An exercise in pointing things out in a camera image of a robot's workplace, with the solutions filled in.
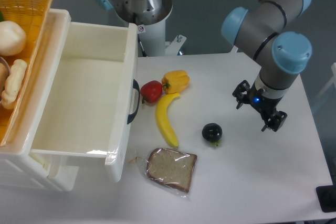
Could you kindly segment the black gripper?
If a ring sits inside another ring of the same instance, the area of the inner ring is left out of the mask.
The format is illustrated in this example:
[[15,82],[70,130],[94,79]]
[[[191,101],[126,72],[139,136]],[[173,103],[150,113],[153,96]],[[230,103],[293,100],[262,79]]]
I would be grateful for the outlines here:
[[250,88],[247,80],[243,80],[233,91],[233,97],[237,101],[236,109],[242,107],[243,104],[250,104],[257,112],[260,113],[264,121],[261,131],[266,129],[277,132],[284,124],[287,113],[276,111],[276,106],[280,102],[280,98],[270,98],[265,89],[256,87]]

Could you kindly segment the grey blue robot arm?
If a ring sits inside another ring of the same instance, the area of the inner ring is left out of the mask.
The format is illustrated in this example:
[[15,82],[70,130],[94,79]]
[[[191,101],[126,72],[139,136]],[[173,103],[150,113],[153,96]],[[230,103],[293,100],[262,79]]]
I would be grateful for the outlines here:
[[[233,9],[223,21],[222,36],[260,65],[253,84],[241,82],[233,92],[238,106],[251,105],[276,131],[287,118],[277,105],[312,55],[310,41],[302,34],[284,31],[299,17],[311,0],[258,0],[250,12]],[[163,56],[172,50],[165,40],[165,21],[172,0],[96,0],[106,10],[114,9],[125,24],[138,28],[138,45],[143,56]]]

